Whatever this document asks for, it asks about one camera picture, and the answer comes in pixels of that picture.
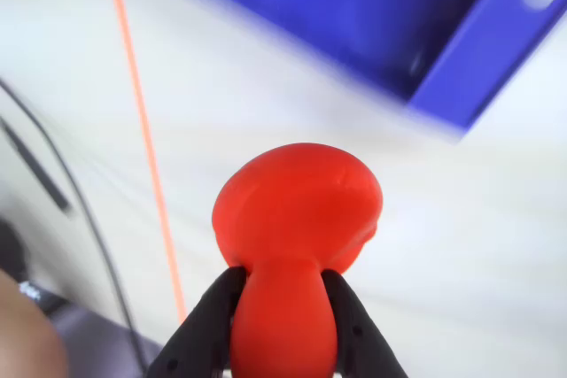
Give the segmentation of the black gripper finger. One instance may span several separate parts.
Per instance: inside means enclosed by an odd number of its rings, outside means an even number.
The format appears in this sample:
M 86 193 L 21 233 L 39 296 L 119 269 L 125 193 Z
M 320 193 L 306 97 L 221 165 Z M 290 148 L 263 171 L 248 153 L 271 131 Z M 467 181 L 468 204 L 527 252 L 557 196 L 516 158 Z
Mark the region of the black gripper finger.
M 243 267 L 230 267 L 207 289 L 169 338 L 147 375 L 222 377 L 229 368 L 231 321 L 246 282 Z
M 336 372 L 343 377 L 407 378 L 392 348 L 345 278 L 326 269 L 322 280 L 337 329 Z

